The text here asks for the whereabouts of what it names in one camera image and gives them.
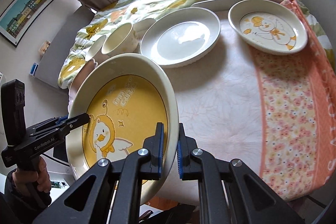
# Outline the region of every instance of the gray headboard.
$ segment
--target gray headboard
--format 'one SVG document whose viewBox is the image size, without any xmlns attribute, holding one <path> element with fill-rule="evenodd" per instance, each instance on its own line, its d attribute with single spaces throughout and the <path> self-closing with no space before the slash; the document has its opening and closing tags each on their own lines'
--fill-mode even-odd
<svg viewBox="0 0 336 224">
<path fill-rule="evenodd" d="M 60 89 L 57 80 L 64 60 L 69 55 L 70 48 L 75 43 L 77 32 L 89 25 L 94 15 L 90 9 L 81 6 L 67 18 L 65 24 L 43 55 L 34 75 L 36 78 Z"/>
</svg>

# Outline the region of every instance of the picture frame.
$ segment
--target picture frame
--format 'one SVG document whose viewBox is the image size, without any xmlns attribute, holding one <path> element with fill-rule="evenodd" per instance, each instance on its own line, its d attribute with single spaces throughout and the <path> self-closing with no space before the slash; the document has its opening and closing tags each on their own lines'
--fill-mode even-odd
<svg viewBox="0 0 336 224">
<path fill-rule="evenodd" d="M 53 0 L 13 0 L 0 16 L 0 34 L 15 47 Z"/>
</svg>

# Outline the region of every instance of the duck beak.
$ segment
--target duck beak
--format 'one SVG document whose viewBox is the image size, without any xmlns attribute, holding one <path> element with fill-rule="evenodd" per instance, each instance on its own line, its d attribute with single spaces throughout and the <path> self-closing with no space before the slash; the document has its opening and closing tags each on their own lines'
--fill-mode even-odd
<svg viewBox="0 0 336 224">
<path fill-rule="evenodd" d="M 105 139 L 105 136 L 103 134 L 100 134 L 97 141 L 103 141 Z"/>
</svg>

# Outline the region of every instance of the silver screw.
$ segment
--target silver screw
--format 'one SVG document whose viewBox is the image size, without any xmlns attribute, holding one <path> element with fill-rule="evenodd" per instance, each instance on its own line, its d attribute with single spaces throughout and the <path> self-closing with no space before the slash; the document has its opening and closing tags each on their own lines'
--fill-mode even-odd
<svg viewBox="0 0 336 224">
<path fill-rule="evenodd" d="M 108 159 L 100 159 L 98 161 L 98 165 L 101 166 L 101 167 L 104 167 L 104 166 L 108 165 L 108 163 L 109 163 Z"/>
<path fill-rule="evenodd" d="M 148 150 L 146 148 L 141 148 L 141 149 L 138 150 L 138 154 L 140 156 L 145 156 L 145 155 L 148 154 Z"/>
<path fill-rule="evenodd" d="M 239 160 L 239 159 L 234 159 L 234 160 L 232 160 L 232 165 L 235 166 L 235 167 L 239 167 L 239 166 L 241 166 L 242 164 L 243 164 L 242 161 Z"/>
<path fill-rule="evenodd" d="M 195 156 L 200 156 L 200 155 L 203 154 L 203 150 L 202 150 L 202 149 L 199 149 L 199 148 L 195 148 L 195 149 L 193 150 L 193 154 L 194 154 Z"/>
</svg>

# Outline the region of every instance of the duck illustration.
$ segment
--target duck illustration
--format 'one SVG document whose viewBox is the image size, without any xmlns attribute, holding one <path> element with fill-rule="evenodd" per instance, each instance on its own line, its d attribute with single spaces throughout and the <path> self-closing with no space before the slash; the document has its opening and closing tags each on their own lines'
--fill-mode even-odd
<svg viewBox="0 0 336 224">
<path fill-rule="evenodd" d="M 291 37 L 283 27 L 281 21 L 277 18 L 263 18 L 260 16 L 252 17 L 251 23 L 253 28 L 246 29 L 243 33 L 253 33 L 263 39 L 272 40 L 279 45 L 284 45 L 288 50 L 294 48 L 296 43 L 296 35 L 293 32 Z"/>
<path fill-rule="evenodd" d="M 97 154 L 97 160 L 102 158 L 110 161 L 121 160 L 129 154 L 127 148 L 133 144 L 125 139 L 115 138 L 116 131 L 113 121 L 107 115 L 108 101 L 104 100 L 102 107 L 105 114 L 96 118 L 90 114 L 89 141 L 92 150 Z"/>
</svg>

